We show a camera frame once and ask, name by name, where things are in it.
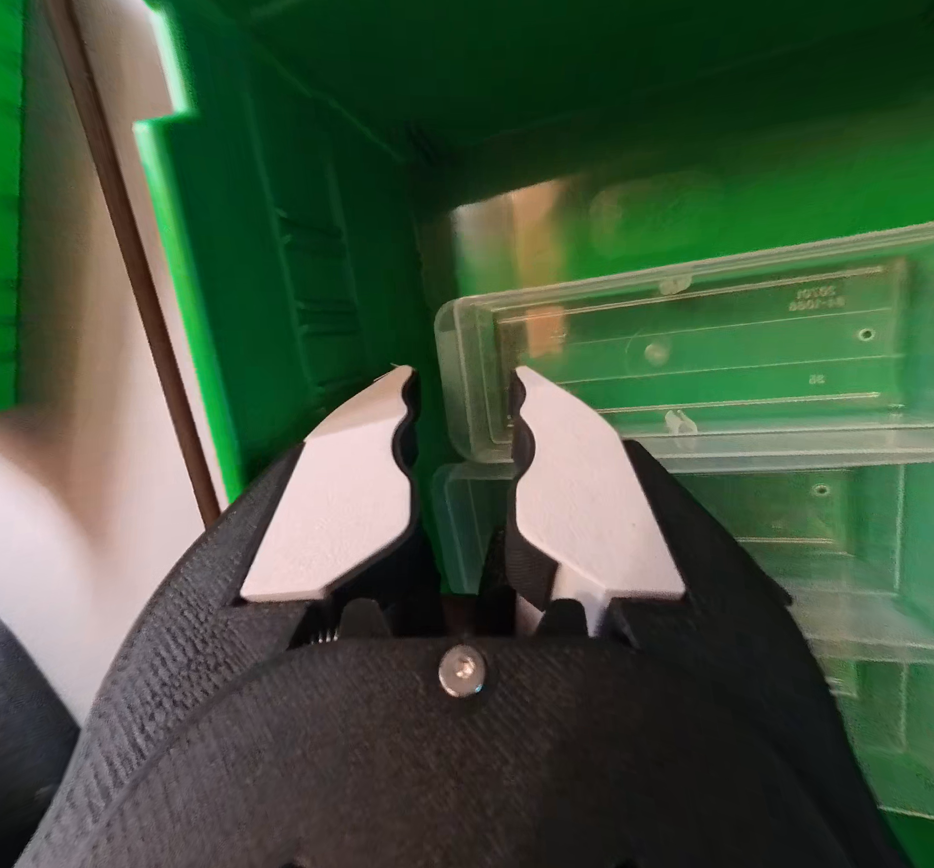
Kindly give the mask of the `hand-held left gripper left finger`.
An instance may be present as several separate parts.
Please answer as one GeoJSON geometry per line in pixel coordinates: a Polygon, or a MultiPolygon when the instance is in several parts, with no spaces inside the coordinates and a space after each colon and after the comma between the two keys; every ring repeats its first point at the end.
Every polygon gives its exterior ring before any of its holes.
{"type": "Polygon", "coordinates": [[[400,448],[417,373],[397,365],[305,438],[240,589],[249,603],[321,601],[402,540],[414,518],[400,448]]]}

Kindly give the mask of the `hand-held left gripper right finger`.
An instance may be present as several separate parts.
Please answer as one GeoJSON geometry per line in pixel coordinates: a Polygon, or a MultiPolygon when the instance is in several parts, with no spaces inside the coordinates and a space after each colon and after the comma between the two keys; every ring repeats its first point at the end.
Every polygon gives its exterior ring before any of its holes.
{"type": "Polygon", "coordinates": [[[510,392],[510,585],[527,602],[680,600],[685,583],[620,434],[526,365],[510,392]]]}

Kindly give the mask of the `green plastic bin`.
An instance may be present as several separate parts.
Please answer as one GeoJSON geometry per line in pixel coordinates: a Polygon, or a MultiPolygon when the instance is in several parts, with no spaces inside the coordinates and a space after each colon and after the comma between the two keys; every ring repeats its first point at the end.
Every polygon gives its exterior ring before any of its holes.
{"type": "MultiPolygon", "coordinates": [[[[142,1],[172,113],[134,134],[229,500],[395,364],[439,557],[438,470],[510,465],[449,435],[435,319],[485,293],[429,306],[430,210],[608,163],[723,181],[732,255],[932,223],[932,0],[142,1]]],[[[932,623],[906,466],[894,594],[932,623]]]]}
{"type": "Polygon", "coordinates": [[[20,176],[27,0],[1,0],[1,409],[17,402],[20,176]]]}

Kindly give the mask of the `black quilted cloth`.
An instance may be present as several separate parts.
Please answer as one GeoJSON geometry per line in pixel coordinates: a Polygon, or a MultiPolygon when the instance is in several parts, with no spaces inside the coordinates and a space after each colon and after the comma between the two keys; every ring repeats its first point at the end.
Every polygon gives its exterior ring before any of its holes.
{"type": "Polygon", "coordinates": [[[12,866],[57,792],[78,725],[45,675],[1,626],[1,865],[12,866]]]}

